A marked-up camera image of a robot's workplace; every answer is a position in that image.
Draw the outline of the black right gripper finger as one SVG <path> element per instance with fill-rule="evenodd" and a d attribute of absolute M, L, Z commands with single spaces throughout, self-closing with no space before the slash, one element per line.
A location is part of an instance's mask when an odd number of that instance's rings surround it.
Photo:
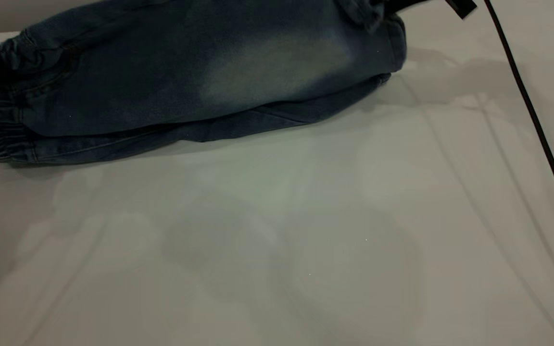
<path fill-rule="evenodd" d="M 429 0 L 385 0 L 383 6 L 385 13 L 395 14 L 408 9 L 409 7 L 418 6 L 429 2 Z"/>

